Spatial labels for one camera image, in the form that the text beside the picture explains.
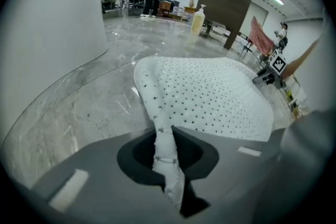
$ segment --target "yellow soap bottle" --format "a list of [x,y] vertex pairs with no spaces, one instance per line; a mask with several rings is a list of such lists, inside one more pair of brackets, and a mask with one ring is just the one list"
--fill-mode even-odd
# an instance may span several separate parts
[[190,34],[199,35],[204,23],[205,15],[203,13],[203,8],[205,5],[201,4],[201,8],[198,12],[195,12],[193,23],[191,24]]

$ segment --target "glossy floor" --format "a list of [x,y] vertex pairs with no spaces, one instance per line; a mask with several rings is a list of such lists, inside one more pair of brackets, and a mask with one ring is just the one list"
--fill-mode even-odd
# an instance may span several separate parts
[[[257,71],[251,53],[226,50],[214,40],[191,38],[181,22],[134,17],[105,21],[109,49],[43,92],[6,137],[2,160],[19,182],[31,187],[51,167],[98,140],[152,126],[135,89],[136,62],[146,56],[229,57]],[[273,113],[273,130],[292,121],[286,101],[273,86],[263,86]]]

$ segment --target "white cloth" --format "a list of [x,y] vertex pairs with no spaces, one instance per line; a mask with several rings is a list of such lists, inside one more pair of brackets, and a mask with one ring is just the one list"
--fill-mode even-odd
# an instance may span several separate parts
[[274,39],[274,45],[275,46],[279,46],[279,42],[280,40],[282,40],[284,37],[286,37],[287,35],[287,32],[284,28],[282,28],[279,32],[279,35],[282,35],[282,38],[280,38],[279,36],[277,36],[275,39]]
[[267,141],[273,112],[253,84],[256,74],[229,58],[147,57],[134,70],[136,87],[156,129],[153,170],[180,209],[184,174],[171,126],[213,135]]

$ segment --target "pink cloth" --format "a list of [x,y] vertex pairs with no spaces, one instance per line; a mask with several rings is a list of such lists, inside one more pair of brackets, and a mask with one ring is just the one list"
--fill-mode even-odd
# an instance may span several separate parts
[[248,38],[257,46],[257,49],[266,55],[271,52],[273,48],[273,40],[271,40],[264,33],[262,26],[258,23],[256,17],[253,16],[251,21],[251,32]]

